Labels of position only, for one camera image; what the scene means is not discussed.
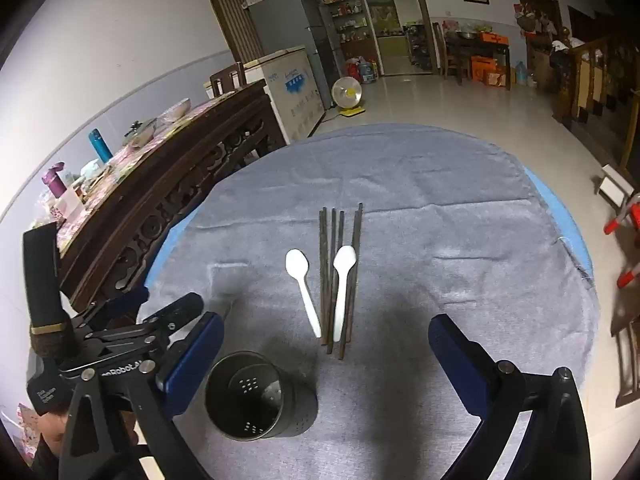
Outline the person's left hand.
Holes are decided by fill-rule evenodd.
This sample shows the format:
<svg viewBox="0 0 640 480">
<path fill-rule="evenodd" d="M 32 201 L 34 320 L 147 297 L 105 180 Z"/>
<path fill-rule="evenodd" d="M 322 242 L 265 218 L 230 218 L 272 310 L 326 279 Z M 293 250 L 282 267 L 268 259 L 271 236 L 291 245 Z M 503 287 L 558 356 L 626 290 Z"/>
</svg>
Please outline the person's left hand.
<svg viewBox="0 0 640 480">
<path fill-rule="evenodd" d="M 69 411 L 69 406 L 56 408 L 38 418 L 40 438 L 30 468 L 39 479 L 58 478 L 58 465 Z"/>
</svg>

